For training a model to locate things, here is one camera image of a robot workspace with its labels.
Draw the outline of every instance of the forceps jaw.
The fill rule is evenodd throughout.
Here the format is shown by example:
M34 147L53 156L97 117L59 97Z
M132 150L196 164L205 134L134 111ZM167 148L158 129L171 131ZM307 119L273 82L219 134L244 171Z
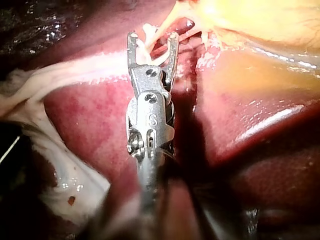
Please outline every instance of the forceps jaw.
M166 103L170 103L170 91L174 84L178 62L179 35L172 32L167 40L169 57L164 67L137 64L137 40L138 35L135 32L129 32L127 35L127 64L136 99L144 91L157 90L163 94Z

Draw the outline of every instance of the glistening tissue surface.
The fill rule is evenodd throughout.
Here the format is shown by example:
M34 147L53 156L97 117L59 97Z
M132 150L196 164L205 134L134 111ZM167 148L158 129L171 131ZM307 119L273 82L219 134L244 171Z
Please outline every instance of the glistening tissue surface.
M0 1L0 73L74 32L88 12L86 0Z

